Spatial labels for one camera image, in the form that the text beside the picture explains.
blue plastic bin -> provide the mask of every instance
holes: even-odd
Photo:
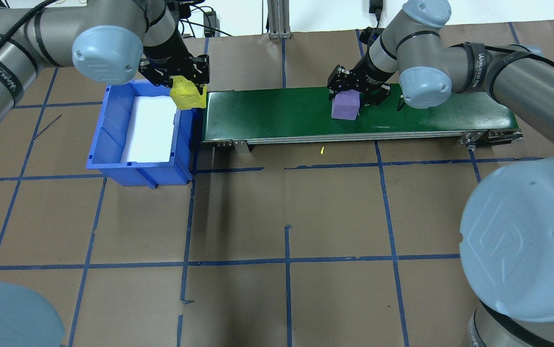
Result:
[[[153,86],[140,80],[125,85],[108,86],[95,135],[90,147],[86,169],[99,170],[123,186],[185,185],[191,180],[189,159],[193,110],[176,112],[172,149],[168,162],[123,162],[122,151],[127,141],[127,129],[136,96],[169,95],[164,86]]]

white wall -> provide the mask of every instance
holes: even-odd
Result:
[[[11,7],[32,7],[41,0],[7,0]],[[385,0],[381,26],[386,26],[406,0]],[[86,0],[59,0],[52,6],[82,6]],[[257,35],[266,25],[267,0],[206,0],[221,20],[221,29],[232,35]],[[448,24],[526,22],[554,19],[554,0],[451,0],[453,16]],[[330,31],[375,26],[367,13],[369,0],[290,0],[292,31]],[[203,24],[195,11],[192,22]],[[197,27],[197,37],[203,29]]]

small yellow object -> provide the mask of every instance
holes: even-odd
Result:
[[[200,94],[193,82],[182,76],[172,77],[172,89],[169,96],[180,110],[189,110],[194,107],[206,108],[206,86]]]

white foam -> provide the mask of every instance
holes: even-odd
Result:
[[[169,96],[137,96],[121,162],[167,162],[176,104]]]

metal bracket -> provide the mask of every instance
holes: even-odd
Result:
[[[290,0],[268,0],[268,37],[290,38]]]
[[[232,143],[234,145],[234,149],[236,149],[236,152],[238,154],[245,154],[245,153],[251,152],[246,140],[232,140]]]
[[[521,130],[478,130],[464,132],[457,142],[473,151],[476,148],[518,143],[523,140]]]

